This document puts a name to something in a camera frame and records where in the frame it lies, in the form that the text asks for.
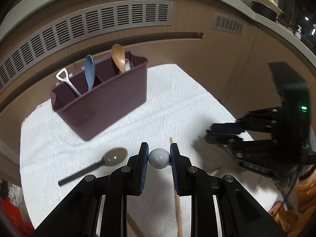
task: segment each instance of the vent slot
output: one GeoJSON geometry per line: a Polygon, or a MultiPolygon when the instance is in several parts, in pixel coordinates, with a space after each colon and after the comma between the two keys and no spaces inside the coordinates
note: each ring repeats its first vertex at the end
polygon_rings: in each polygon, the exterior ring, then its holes
{"type": "Polygon", "coordinates": [[[70,19],[71,31],[74,38],[84,35],[82,15],[70,19]]]}
{"type": "Polygon", "coordinates": [[[143,22],[143,5],[133,4],[132,5],[132,23],[142,23],[143,22]]]}
{"type": "Polygon", "coordinates": [[[44,53],[44,47],[40,39],[40,35],[31,39],[31,45],[36,58],[44,53]]]}
{"type": "Polygon", "coordinates": [[[129,5],[116,6],[118,25],[129,24],[129,5]]]}
{"type": "Polygon", "coordinates": [[[6,84],[9,81],[9,78],[4,70],[3,65],[0,67],[0,77],[1,77],[3,84],[6,84]]]}
{"type": "Polygon", "coordinates": [[[45,43],[45,47],[47,51],[57,46],[53,27],[43,31],[43,38],[44,38],[44,43],[45,43]]]}
{"type": "Polygon", "coordinates": [[[215,13],[212,29],[241,35],[243,25],[225,15],[215,13]]]}
{"type": "Polygon", "coordinates": [[[70,40],[67,20],[56,25],[56,32],[60,44],[70,40]]]}
{"type": "Polygon", "coordinates": [[[98,11],[90,11],[85,14],[88,33],[100,30],[98,11]]]}
{"type": "Polygon", "coordinates": [[[158,5],[158,21],[167,21],[168,18],[168,5],[159,4],[158,5]]]}
{"type": "Polygon", "coordinates": [[[29,64],[33,60],[33,55],[31,53],[31,49],[28,42],[21,47],[21,52],[22,52],[22,56],[25,61],[25,64],[29,64]]]}
{"type": "Polygon", "coordinates": [[[146,22],[156,21],[156,4],[146,4],[146,22]]]}
{"type": "Polygon", "coordinates": [[[9,77],[12,78],[15,75],[15,70],[12,65],[11,59],[8,58],[7,61],[4,63],[5,68],[7,69],[7,73],[9,74],[9,77]]]}
{"type": "Polygon", "coordinates": [[[114,27],[114,8],[103,8],[101,9],[101,19],[102,19],[102,27],[114,27]]]}
{"type": "Polygon", "coordinates": [[[13,55],[12,55],[12,59],[13,59],[13,62],[14,62],[14,65],[15,65],[15,68],[17,71],[20,71],[24,65],[23,65],[23,61],[21,59],[21,56],[20,56],[20,53],[19,53],[19,50],[17,50],[13,55]]]}

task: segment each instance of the screw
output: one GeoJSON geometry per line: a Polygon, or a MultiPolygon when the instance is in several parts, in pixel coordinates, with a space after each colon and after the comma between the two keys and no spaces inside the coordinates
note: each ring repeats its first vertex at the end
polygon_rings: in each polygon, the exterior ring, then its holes
{"type": "Polygon", "coordinates": [[[131,170],[131,168],[129,166],[124,166],[121,168],[122,172],[127,173],[131,170]]]}
{"type": "Polygon", "coordinates": [[[191,173],[196,173],[198,171],[198,169],[194,166],[189,166],[188,171],[191,173]]]}
{"type": "Polygon", "coordinates": [[[232,177],[231,175],[225,175],[224,179],[225,179],[226,182],[229,182],[229,183],[234,181],[234,177],[232,177]]]}
{"type": "Polygon", "coordinates": [[[94,175],[86,175],[84,179],[86,180],[86,182],[91,182],[94,179],[94,175]]]}

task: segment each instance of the blue spoon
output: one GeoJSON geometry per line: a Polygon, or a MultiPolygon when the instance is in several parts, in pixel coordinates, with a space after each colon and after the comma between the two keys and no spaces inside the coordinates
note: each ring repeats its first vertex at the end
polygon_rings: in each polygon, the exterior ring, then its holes
{"type": "Polygon", "coordinates": [[[88,84],[88,91],[91,91],[95,79],[95,63],[90,54],[88,54],[84,60],[84,74],[88,84]]]}

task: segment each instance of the basket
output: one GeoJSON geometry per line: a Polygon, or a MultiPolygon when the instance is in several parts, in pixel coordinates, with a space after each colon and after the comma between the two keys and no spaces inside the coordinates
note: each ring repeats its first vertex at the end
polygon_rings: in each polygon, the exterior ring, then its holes
{"type": "Polygon", "coordinates": [[[120,73],[111,54],[95,61],[94,86],[88,92],[83,68],[71,78],[82,94],[77,96],[67,83],[51,88],[53,111],[84,141],[89,141],[120,118],[140,106],[147,98],[148,59],[125,52],[131,70],[120,73]]]}

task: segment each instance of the wooden spoon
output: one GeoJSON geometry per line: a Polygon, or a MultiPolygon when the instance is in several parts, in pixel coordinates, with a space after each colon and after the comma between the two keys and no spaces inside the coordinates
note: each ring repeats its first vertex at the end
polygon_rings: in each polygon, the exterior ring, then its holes
{"type": "Polygon", "coordinates": [[[118,43],[114,44],[111,49],[112,59],[114,60],[116,66],[121,73],[124,73],[125,70],[125,53],[124,49],[118,43]]]}

